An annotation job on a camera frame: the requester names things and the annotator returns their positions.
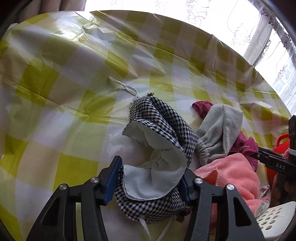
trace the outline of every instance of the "white fabric lining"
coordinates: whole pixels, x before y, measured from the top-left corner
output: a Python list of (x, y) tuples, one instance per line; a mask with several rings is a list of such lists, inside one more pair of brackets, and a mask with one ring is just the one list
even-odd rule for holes
[(155, 150), (150, 161), (140, 167), (123, 165), (123, 189), (132, 200), (154, 200), (167, 195), (177, 186), (187, 168), (184, 153), (149, 127), (130, 122), (123, 135)]

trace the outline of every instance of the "gray cloth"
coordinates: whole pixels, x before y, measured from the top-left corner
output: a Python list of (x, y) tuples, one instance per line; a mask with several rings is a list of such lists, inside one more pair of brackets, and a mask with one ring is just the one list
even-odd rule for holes
[(242, 111), (226, 104), (211, 107), (196, 133), (196, 152), (202, 166), (227, 156), (241, 130), (242, 117)]

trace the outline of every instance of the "yellow checkered tablecloth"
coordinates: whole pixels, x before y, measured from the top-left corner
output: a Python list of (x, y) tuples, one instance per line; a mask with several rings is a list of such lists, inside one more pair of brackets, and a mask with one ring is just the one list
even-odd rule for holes
[[(109, 76), (153, 92), (194, 130), (201, 119), (191, 104), (209, 100), (242, 110), (244, 133), (260, 146), (287, 131), (290, 113), (254, 67), (194, 26), (133, 11), (35, 16), (0, 42), (0, 218), (17, 241), (59, 184), (84, 183), (114, 155), (132, 165), (149, 158), (122, 136), (132, 96)], [(102, 214), (109, 240), (148, 240), (115, 198)], [(188, 219), (163, 240), (183, 240)], [(154, 239), (167, 222), (149, 225)]]

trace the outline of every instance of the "pink fabric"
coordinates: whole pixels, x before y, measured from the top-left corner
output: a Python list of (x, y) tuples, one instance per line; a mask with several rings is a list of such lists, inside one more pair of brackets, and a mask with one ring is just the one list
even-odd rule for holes
[[(260, 181), (248, 160), (241, 153), (216, 159), (197, 169), (194, 174), (211, 185), (224, 187), (231, 183), (246, 201), (253, 214), (269, 196), (259, 198)], [(212, 204), (211, 224), (217, 222), (217, 205)]]
[[(198, 115), (204, 119), (212, 105), (213, 103), (209, 101), (197, 101), (192, 104), (192, 107), (198, 113)], [(249, 157), (249, 155), (258, 152), (258, 144), (253, 139), (253, 137), (250, 137), (249, 139), (247, 139), (244, 133), (240, 131), (239, 136), (237, 137), (235, 143), (233, 144), (232, 148), (229, 151), (230, 154), (233, 154), (236, 152), (242, 153), (251, 164), (253, 170), (254, 171), (257, 170), (258, 160), (252, 157)]]

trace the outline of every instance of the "black and white houndstooth cloth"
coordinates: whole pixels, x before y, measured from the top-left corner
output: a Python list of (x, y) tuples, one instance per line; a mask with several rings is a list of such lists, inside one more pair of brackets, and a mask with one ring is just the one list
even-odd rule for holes
[[(186, 156), (189, 167), (197, 135), (169, 105), (153, 96), (142, 97), (133, 102), (130, 120), (149, 127), (178, 147)], [(123, 166), (119, 171), (115, 196), (121, 210), (133, 221), (138, 221), (140, 216), (143, 216), (148, 223), (160, 221), (185, 207), (177, 187), (159, 199), (149, 201), (129, 199), (123, 189)]]

